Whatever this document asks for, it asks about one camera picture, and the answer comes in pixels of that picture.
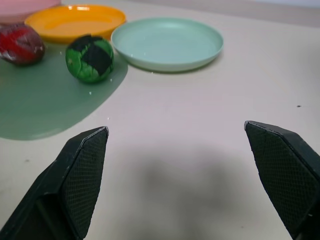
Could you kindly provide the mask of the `green and black ball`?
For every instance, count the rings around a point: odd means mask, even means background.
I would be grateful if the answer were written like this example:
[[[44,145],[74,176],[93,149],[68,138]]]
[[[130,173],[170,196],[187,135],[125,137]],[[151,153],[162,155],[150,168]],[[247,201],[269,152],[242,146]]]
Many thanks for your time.
[[[87,34],[68,45],[65,62],[72,76],[93,84],[104,80],[114,70],[115,54],[108,40]]]

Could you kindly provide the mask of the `light green plate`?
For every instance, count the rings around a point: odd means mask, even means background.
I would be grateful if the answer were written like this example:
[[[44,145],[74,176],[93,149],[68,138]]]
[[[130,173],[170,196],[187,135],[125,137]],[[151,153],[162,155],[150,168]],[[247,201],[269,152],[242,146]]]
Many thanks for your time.
[[[178,73],[211,63],[224,48],[215,28],[184,18],[153,17],[116,28],[114,49],[131,65],[151,72]]]

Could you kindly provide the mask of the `orange plate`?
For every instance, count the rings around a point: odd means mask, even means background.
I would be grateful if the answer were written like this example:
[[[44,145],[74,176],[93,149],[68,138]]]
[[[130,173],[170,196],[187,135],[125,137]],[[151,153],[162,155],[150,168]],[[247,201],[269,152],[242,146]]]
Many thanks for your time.
[[[125,22],[126,15],[121,10],[97,4],[51,7],[28,16],[24,21],[44,41],[56,44],[69,44],[84,35],[108,40],[113,31]]]

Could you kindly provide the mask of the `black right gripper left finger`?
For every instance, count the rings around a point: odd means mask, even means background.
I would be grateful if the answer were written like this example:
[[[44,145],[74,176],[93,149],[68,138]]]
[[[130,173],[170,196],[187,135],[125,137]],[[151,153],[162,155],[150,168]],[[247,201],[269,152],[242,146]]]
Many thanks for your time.
[[[32,183],[0,240],[84,240],[101,189],[108,136],[102,126],[70,138]]]

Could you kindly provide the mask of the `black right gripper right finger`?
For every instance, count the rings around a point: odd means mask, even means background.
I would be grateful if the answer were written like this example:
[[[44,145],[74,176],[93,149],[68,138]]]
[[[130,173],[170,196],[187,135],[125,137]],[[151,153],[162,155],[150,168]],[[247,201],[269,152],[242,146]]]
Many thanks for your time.
[[[320,240],[320,155],[297,133],[244,124],[260,181],[293,240]]]

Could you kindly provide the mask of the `green mat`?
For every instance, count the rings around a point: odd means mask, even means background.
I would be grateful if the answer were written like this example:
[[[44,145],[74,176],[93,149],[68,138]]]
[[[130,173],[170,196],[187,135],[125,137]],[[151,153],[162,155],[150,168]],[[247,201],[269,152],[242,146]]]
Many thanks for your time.
[[[114,56],[102,81],[85,83],[71,75],[65,44],[45,44],[43,59],[16,66],[0,59],[0,138],[29,141],[59,134],[94,112],[120,86],[127,62]]]

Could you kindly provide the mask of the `pink plate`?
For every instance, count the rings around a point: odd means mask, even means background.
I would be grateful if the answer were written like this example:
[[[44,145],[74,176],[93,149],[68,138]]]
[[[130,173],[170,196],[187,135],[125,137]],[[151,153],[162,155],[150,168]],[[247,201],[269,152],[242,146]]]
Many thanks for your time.
[[[38,11],[55,7],[62,0],[0,0],[0,24],[23,22]]]

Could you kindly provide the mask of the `red and black ball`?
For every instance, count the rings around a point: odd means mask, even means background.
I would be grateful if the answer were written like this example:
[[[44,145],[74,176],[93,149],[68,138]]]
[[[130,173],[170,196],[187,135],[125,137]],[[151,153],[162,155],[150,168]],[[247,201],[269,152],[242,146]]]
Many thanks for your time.
[[[0,58],[17,66],[38,63],[46,47],[40,35],[24,23],[0,28]]]

